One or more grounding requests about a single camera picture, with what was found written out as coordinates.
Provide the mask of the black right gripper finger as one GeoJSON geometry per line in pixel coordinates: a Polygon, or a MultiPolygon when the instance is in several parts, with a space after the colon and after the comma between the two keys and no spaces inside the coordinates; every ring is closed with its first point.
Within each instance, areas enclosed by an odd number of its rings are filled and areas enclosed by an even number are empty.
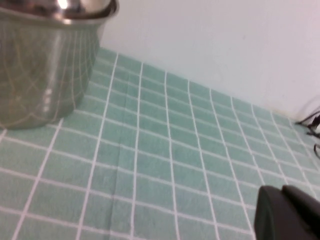
{"type": "Polygon", "coordinates": [[[318,240],[320,202],[293,185],[261,186],[254,232],[257,240],[318,240]]]}

